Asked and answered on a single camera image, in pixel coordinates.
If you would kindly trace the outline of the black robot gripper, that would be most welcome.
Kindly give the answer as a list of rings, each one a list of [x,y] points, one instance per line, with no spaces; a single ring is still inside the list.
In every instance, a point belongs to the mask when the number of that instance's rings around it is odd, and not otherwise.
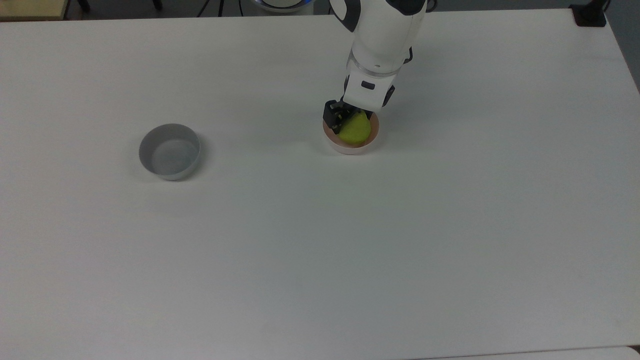
[[[352,116],[352,106],[369,112],[379,112],[384,107],[389,89],[396,74],[377,74],[350,67],[342,100],[325,102],[322,119],[333,133],[340,133]]]

